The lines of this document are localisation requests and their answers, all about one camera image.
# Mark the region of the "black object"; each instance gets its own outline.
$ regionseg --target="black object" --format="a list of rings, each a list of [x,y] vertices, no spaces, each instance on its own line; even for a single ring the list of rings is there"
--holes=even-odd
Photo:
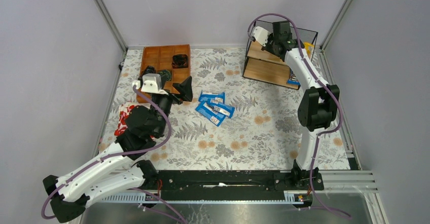
[[[135,134],[135,133],[132,133],[130,129],[126,129],[124,133],[119,135],[117,137],[116,142],[120,144],[124,152],[140,151],[140,150],[145,150],[155,146],[155,141],[153,141],[149,135]],[[127,155],[127,157],[135,161],[137,160],[137,158],[143,155],[144,153],[132,154],[132,155]]]
[[[321,176],[321,173],[319,173],[319,169],[315,167],[315,169],[313,170],[302,170],[300,169],[296,160],[294,160],[293,168],[291,169],[290,176],[288,179],[286,179],[286,181],[289,183],[289,185],[293,185],[297,189],[307,190],[310,188],[310,179],[309,179],[310,171],[313,171],[312,184],[315,190],[321,189],[321,188],[324,189],[323,178]]]
[[[162,82],[161,87],[162,88],[164,87],[164,83],[166,81],[172,80],[172,72],[170,70],[167,70],[167,69],[159,70],[157,72],[157,74],[159,74],[161,76],[161,82]]]
[[[327,85],[327,87],[339,100],[339,87],[337,85]],[[336,118],[336,114],[336,103],[322,87],[312,87],[305,91],[297,113],[300,124],[311,132],[319,128],[328,128]]]
[[[182,83],[173,83],[173,87],[179,91],[179,95],[176,97],[180,98],[183,101],[192,101],[193,100],[193,88],[191,87],[191,82],[193,78],[188,76]]]
[[[122,70],[122,68],[124,67],[124,61],[122,61],[120,64],[118,64],[118,68],[120,69],[120,70]]]
[[[164,200],[284,200],[286,190],[308,190],[308,185],[290,184],[291,173],[277,170],[269,171],[158,171],[158,179],[162,180],[162,196]],[[314,178],[315,190],[324,190],[321,174]],[[222,182],[229,187],[216,186]],[[207,188],[204,185],[215,185]]]
[[[311,194],[305,195],[305,194],[296,194],[294,195],[294,201],[296,202],[303,202],[302,205],[299,204],[293,204],[296,208],[306,208],[312,205],[313,197]]]
[[[157,71],[155,70],[155,68],[153,66],[148,65],[140,76],[144,76],[148,73],[157,73]]]
[[[192,77],[190,76],[180,84],[173,83],[173,87],[179,91],[179,94],[171,94],[170,92],[167,92],[167,95],[153,93],[151,100],[169,116],[173,104],[182,104],[184,101],[193,99],[191,81]],[[131,110],[125,123],[128,130],[140,139],[146,139],[150,136],[160,138],[164,136],[166,128],[166,121],[153,106],[149,109],[144,106],[136,106]]]
[[[49,175],[43,179],[43,186],[45,187],[46,193],[50,195],[55,189],[57,184],[57,176]],[[58,193],[54,194],[51,199],[51,208],[58,222],[65,223],[80,216],[85,211],[85,205],[89,200],[89,197],[83,194],[75,202],[64,201],[64,196]]]
[[[305,48],[302,42],[300,45],[301,48]],[[266,50],[284,61],[286,52],[298,47],[297,39],[293,39],[291,33],[290,22],[279,21],[273,22],[273,33],[269,35],[266,46],[261,50]]]
[[[188,55],[187,54],[174,55],[172,68],[188,68]]]
[[[140,187],[141,189],[148,190],[157,187],[158,172],[150,160],[138,161],[137,166],[142,170],[145,177],[145,182]]]

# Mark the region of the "floral tablecloth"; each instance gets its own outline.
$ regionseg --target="floral tablecloth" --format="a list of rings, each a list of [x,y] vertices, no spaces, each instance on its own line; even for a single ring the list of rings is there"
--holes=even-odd
[[[115,141],[119,106],[136,102],[131,83],[141,57],[142,50],[128,50],[100,150]],[[194,99],[172,107],[172,138],[141,159],[157,170],[291,169],[300,148],[297,108],[303,92],[243,78],[244,58],[242,48],[192,49]],[[217,127],[196,112],[202,90],[225,92],[226,104],[236,107],[233,118]],[[318,161],[320,169],[349,169],[339,132],[322,139]]]

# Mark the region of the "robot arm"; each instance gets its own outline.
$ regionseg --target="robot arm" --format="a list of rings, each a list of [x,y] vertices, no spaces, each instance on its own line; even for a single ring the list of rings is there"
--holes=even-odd
[[[291,68],[300,82],[304,95],[298,108],[298,118],[300,124],[303,126],[303,134],[300,151],[294,162],[294,168],[297,171],[310,171],[314,169],[318,171],[317,158],[319,147],[316,153],[314,169],[311,169],[316,138],[319,133],[328,128],[330,123],[336,119],[337,108],[335,102],[324,88],[319,85],[312,76],[311,71],[304,64],[299,49],[302,49],[303,54],[307,53],[303,45],[298,44],[298,41],[293,39],[288,21],[274,22],[273,33],[262,27],[254,27],[253,37],[256,42],[263,46],[262,50],[280,57]],[[327,85],[336,98],[339,99],[339,88],[336,85],[329,85],[316,71],[313,64],[310,63],[309,65],[312,72],[317,75],[318,80]]]
[[[47,194],[52,196],[52,210],[60,223],[73,220],[104,197],[131,188],[152,188],[156,184],[158,173],[151,161],[139,161],[124,173],[109,175],[123,166],[129,167],[144,154],[143,150],[153,147],[153,137],[164,136],[165,118],[172,104],[182,104],[193,98],[192,78],[188,77],[181,84],[174,83],[179,94],[171,94],[162,89],[165,81],[160,74],[153,68],[145,71],[149,73],[144,73],[133,85],[142,92],[151,93],[152,102],[165,116],[153,106],[136,106],[125,120],[128,128],[115,143],[69,174],[50,175],[43,180]]]

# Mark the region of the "gray wall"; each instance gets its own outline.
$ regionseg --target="gray wall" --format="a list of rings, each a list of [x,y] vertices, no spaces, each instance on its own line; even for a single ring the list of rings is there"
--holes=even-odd
[[[0,0],[0,14],[0,223],[46,223],[42,179],[91,158],[121,51],[93,0]]]
[[[424,223],[430,0],[354,0],[327,49],[361,162],[390,223]]]
[[[249,23],[281,13],[326,35],[344,0],[104,0],[125,42],[244,45]]]

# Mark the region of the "wooden compartment tray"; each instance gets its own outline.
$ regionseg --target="wooden compartment tray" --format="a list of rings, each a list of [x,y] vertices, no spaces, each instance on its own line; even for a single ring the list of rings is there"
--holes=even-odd
[[[173,56],[177,54],[186,54],[188,56],[188,68],[173,68]],[[172,80],[166,82],[164,90],[169,90],[173,94],[179,92],[173,87],[173,83],[182,83],[191,74],[191,51],[190,45],[158,46],[145,47],[142,55],[142,64],[139,75],[147,66],[153,66],[157,71],[167,69],[172,73]],[[139,103],[146,103],[140,96],[136,97]]]

